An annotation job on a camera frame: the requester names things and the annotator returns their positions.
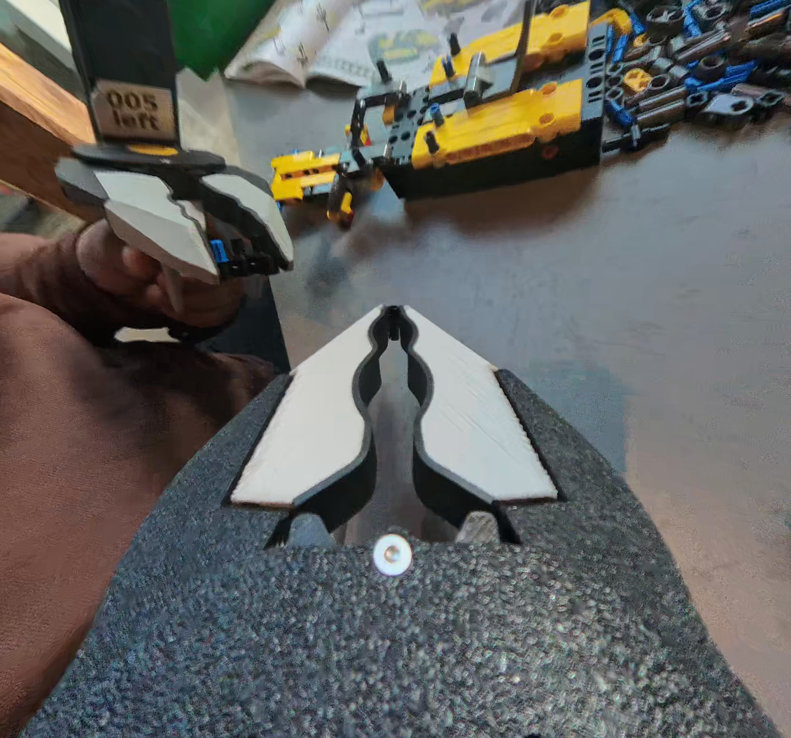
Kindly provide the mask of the wooden board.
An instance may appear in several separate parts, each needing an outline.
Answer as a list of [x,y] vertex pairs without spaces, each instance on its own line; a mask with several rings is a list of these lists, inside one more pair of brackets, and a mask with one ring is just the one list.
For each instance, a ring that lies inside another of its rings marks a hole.
[[54,172],[74,146],[94,142],[85,104],[2,45],[2,184],[94,222],[101,213],[67,199]]

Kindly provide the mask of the yellow black brick vehicle model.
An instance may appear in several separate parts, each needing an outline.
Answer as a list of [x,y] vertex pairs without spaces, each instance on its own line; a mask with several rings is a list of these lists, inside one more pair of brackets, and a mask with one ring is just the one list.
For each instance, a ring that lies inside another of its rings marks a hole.
[[427,84],[409,89],[380,59],[362,88],[338,153],[302,150],[272,160],[281,206],[326,203],[342,228],[357,200],[388,185],[403,201],[457,196],[597,166],[604,126],[608,37],[633,34],[616,7],[592,1],[536,13],[462,47],[456,34]]

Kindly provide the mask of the grey desk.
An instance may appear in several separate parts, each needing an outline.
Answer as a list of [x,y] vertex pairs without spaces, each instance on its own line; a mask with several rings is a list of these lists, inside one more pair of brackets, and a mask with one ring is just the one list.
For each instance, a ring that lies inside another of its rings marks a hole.
[[665,538],[729,664],[789,736],[789,116],[340,232],[289,218],[272,282],[297,365],[375,305],[416,308],[566,417]]

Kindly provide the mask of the black connector with blue pin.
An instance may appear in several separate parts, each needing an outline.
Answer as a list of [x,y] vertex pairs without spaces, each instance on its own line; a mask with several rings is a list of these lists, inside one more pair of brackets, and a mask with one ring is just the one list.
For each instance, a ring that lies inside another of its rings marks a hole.
[[212,238],[211,253],[220,279],[271,276],[280,271],[274,250],[261,236],[252,238]]

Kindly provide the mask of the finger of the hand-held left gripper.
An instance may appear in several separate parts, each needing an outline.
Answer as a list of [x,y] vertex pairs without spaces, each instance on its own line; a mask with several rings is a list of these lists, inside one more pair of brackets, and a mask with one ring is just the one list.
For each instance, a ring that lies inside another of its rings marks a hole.
[[293,242],[269,184],[237,168],[201,178],[204,209],[249,242],[257,259],[267,258],[267,271],[294,268]]
[[126,244],[155,259],[170,275],[220,283],[202,208],[176,200],[163,180],[142,173],[94,170],[105,215]]

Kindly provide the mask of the pile of blue grey brick parts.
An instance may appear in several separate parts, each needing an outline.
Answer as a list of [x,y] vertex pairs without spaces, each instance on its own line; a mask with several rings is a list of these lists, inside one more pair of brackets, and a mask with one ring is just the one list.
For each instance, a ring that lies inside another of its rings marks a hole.
[[789,114],[790,0],[579,0],[604,32],[601,154]]

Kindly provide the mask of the open instruction booklet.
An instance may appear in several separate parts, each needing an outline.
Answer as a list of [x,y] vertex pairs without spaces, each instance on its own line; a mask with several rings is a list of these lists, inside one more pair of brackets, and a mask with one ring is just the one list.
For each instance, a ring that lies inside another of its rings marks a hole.
[[426,82],[455,36],[464,47],[519,25],[524,0],[276,0],[225,69],[258,85],[314,80],[363,87],[376,63],[410,87]]

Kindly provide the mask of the person's brown sweater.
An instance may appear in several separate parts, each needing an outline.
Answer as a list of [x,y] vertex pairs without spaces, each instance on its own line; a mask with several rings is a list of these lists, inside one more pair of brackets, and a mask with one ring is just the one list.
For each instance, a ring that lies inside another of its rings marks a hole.
[[241,350],[101,348],[2,297],[2,736],[20,732],[74,659],[176,473],[274,373]]

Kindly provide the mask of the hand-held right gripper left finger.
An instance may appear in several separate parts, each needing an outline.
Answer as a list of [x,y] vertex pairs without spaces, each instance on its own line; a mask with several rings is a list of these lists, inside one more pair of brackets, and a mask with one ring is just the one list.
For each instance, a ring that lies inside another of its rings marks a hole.
[[292,370],[230,504],[314,514],[329,532],[361,511],[377,482],[369,407],[389,341],[390,313],[379,305]]

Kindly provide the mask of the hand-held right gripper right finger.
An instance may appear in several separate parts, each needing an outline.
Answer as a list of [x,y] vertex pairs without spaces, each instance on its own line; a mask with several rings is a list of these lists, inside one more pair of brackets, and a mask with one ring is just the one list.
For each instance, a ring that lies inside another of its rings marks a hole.
[[454,527],[474,512],[509,527],[505,509],[557,502],[558,486],[498,367],[414,308],[397,313],[408,387],[419,404],[413,482],[421,502]]

